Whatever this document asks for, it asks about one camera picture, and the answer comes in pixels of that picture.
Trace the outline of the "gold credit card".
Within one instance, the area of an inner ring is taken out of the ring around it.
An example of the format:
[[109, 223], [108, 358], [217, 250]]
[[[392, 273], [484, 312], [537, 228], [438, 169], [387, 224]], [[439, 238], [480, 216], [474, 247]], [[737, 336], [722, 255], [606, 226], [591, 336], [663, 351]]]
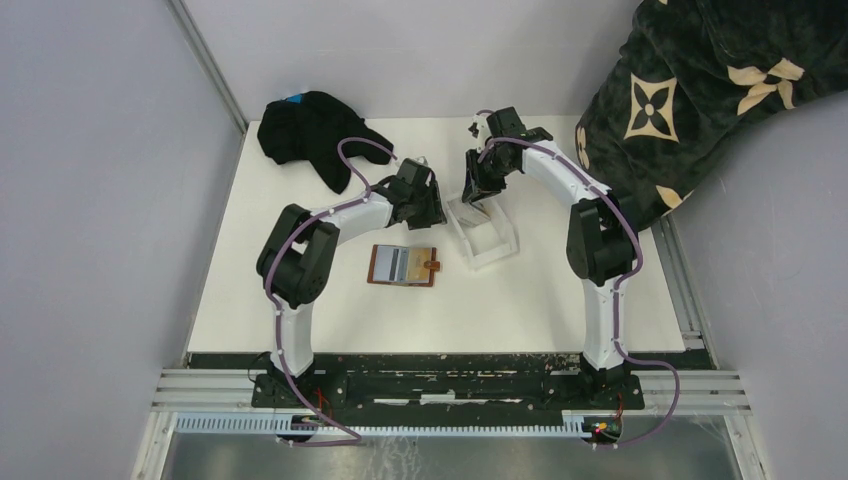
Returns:
[[428, 283], [430, 269], [426, 263], [431, 260], [429, 248], [412, 248], [408, 250], [406, 281], [409, 283]]

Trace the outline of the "brown leather card holder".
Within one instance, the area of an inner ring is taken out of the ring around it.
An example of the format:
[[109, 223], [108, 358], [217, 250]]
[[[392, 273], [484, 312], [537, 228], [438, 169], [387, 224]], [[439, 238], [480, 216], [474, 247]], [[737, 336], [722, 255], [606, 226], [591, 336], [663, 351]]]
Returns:
[[367, 282], [369, 284], [432, 287], [441, 271], [435, 247], [407, 247], [376, 244], [372, 248]]

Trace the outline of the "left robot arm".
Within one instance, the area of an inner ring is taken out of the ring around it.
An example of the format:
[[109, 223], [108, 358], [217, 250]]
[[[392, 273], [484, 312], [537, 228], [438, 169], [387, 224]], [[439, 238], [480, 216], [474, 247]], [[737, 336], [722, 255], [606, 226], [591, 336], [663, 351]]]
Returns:
[[314, 361], [314, 302], [329, 280], [339, 245], [372, 231], [404, 223], [408, 229], [444, 224], [439, 186], [423, 157], [405, 159], [398, 171], [347, 202], [324, 210], [286, 206], [256, 263], [275, 308], [274, 367], [285, 371], [276, 392], [291, 406], [307, 404], [315, 391], [305, 373]]

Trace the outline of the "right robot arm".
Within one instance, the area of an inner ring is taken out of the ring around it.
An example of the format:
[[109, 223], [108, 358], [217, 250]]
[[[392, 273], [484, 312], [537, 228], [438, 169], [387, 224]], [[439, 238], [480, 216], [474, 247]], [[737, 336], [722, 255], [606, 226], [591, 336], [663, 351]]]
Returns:
[[477, 112], [469, 131], [477, 146], [466, 153], [462, 203], [500, 194], [507, 177], [519, 172], [569, 210], [565, 255], [583, 282], [586, 319], [577, 392], [585, 405], [602, 408], [628, 375], [621, 303], [629, 278], [644, 263], [631, 225], [635, 204], [569, 159], [547, 130], [526, 127], [512, 107]]

